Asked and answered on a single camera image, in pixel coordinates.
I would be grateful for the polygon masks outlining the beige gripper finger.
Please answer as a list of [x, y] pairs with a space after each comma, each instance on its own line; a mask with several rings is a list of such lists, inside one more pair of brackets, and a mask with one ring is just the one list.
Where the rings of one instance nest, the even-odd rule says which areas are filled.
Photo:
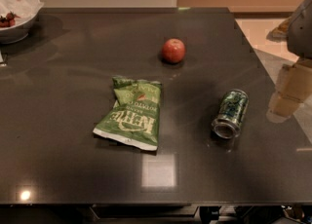
[[300, 57], [284, 64], [278, 73], [266, 117], [270, 122], [285, 122], [312, 95], [312, 59]]

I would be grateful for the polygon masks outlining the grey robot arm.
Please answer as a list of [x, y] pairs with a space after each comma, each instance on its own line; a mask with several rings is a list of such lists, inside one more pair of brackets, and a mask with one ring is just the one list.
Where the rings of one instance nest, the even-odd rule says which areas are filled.
[[273, 123], [285, 122], [312, 94], [312, 0], [303, 0], [292, 13], [287, 48], [298, 60], [279, 71], [266, 114]]

